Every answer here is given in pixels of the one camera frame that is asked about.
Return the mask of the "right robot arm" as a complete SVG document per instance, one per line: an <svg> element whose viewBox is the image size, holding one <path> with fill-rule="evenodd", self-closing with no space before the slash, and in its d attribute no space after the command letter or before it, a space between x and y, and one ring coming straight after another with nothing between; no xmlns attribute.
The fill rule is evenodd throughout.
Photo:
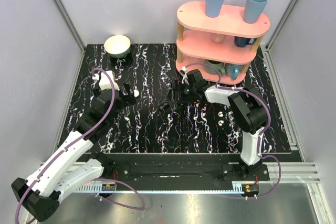
<svg viewBox="0 0 336 224"><path fill-rule="evenodd" d="M159 108L164 110L171 104L189 104L194 101L218 103L229 106L236 123L243 131L240 159L234 173L250 180L262 170L261 142L269 128L269 109L255 87L229 88L209 84L198 69L182 70L183 79L173 80L166 98Z"/></svg>

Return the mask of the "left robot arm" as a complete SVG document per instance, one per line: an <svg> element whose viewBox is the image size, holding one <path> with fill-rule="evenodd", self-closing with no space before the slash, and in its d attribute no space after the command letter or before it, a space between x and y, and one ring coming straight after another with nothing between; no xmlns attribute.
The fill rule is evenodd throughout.
<svg viewBox="0 0 336 224"><path fill-rule="evenodd" d="M15 223L25 208L35 220L50 218L59 205L80 186L96 179L114 179L115 162L102 152L94 153L82 166L68 169L92 148L109 129L110 118L137 102L134 91L124 84L122 93L116 84L102 84L91 107L78 120L75 128L52 156L26 179L16 178L11 188L18 201Z"/></svg>

